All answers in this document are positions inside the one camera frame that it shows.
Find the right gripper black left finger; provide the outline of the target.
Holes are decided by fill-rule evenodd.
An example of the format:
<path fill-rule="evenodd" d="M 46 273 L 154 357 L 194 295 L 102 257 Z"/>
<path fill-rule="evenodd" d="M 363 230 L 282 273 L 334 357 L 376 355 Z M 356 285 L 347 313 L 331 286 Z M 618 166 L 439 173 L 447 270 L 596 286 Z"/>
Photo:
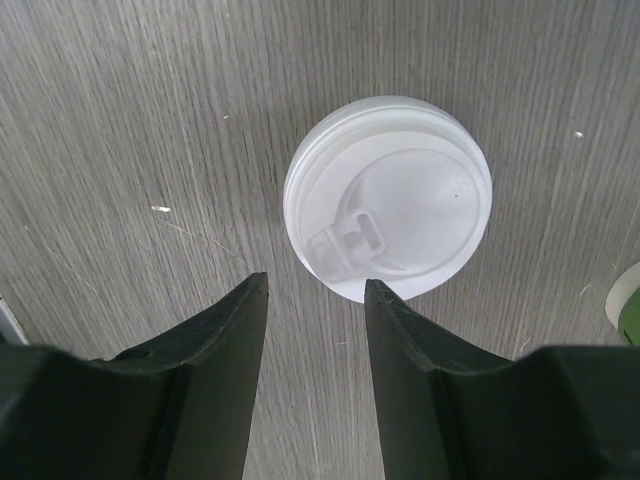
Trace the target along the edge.
<path fill-rule="evenodd" d="M 1 348 L 5 479 L 239 479 L 264 345 L 268 279 L 111 360 Z"/>

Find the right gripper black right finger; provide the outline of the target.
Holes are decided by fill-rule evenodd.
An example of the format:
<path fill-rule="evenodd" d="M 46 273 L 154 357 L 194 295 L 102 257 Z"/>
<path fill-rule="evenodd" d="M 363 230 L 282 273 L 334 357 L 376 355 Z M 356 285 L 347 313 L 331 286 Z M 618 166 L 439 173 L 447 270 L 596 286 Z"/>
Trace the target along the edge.
<path fill-rule="evenodd" d="M 638 477 L 637 348 L 546 346 L 511 361 L 379 280 L 365 319 L 387 478 Z"/>

